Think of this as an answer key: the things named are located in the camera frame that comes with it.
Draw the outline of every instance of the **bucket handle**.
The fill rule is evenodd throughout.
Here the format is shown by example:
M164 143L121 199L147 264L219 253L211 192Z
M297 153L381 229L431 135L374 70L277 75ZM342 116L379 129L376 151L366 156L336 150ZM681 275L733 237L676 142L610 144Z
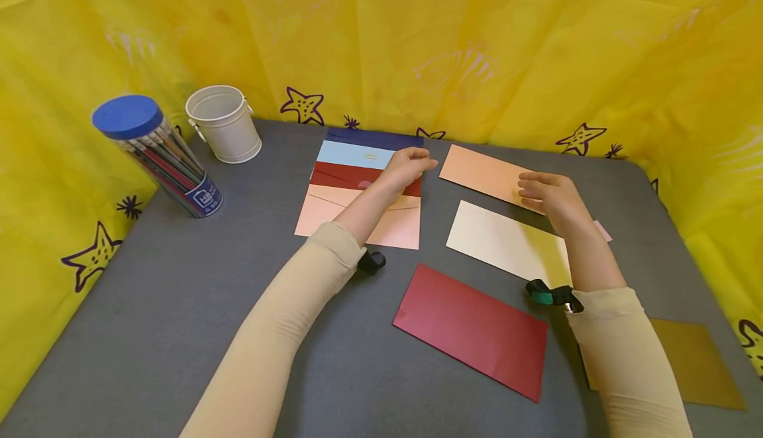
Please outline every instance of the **bucket handle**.
M249 106L249 101L246 100L246 97L243 97L243 105L245 105L246 106L246 110L249 111L249 117L250 117L250 120L251 120L251 118L254 116L254 111ZM207 139L204 137L204 133L202 133L201 130L199 130L199 125L196 125L196 122L194 121L193 118L189 118L189 123L191 123L191 126L196 131L196 134L201 137L201 140L206 143Z

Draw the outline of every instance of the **light blue envelope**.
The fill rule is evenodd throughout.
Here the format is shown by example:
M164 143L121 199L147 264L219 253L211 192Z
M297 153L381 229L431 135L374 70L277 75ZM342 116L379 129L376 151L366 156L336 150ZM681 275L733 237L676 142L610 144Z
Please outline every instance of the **light blue envelope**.
M384 169L395 153L371 146L352 145L323 141L316 161L336 165L361 166L363 168Z

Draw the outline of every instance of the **beige sleeve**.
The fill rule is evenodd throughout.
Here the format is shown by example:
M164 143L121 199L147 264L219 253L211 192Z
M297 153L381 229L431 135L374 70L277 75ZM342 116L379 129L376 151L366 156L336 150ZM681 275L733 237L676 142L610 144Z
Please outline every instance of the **beige sleeve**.
M691 437L668 357L631 288L573 294L568 321L598 383L612 437Z
M182 438L272 436L295 353L365 250L337 223L307 238L241 324Z

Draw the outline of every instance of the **peach envelope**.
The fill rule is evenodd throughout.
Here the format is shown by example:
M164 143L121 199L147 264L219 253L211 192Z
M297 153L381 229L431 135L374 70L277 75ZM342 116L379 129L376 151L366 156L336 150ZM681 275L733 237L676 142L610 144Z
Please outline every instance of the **peach envelope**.
M532 170L451 145L445 163L442 164L440 177L529 209L522 204L520 187L517 185L520 175L529 172Z
M307 186L305 203L294 232L297 236L310 236L321 224L341 213L362 191L332 186ZM380 223L368 238L368 244L378 246L419 248L421 198L401 196L381 217Z

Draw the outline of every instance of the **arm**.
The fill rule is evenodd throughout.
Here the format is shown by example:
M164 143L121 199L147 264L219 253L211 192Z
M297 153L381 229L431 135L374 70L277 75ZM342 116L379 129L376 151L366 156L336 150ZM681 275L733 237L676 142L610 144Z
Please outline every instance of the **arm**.
M272 436L302 339L355 272L387 207L436 164L421 148L396 152L373 185L307 238L241 324L181 438Z
M572 181L522 173L523 203L548 215L564 238L573 293L582 313L568 314L613 437L691 437L668 357L636 293Z

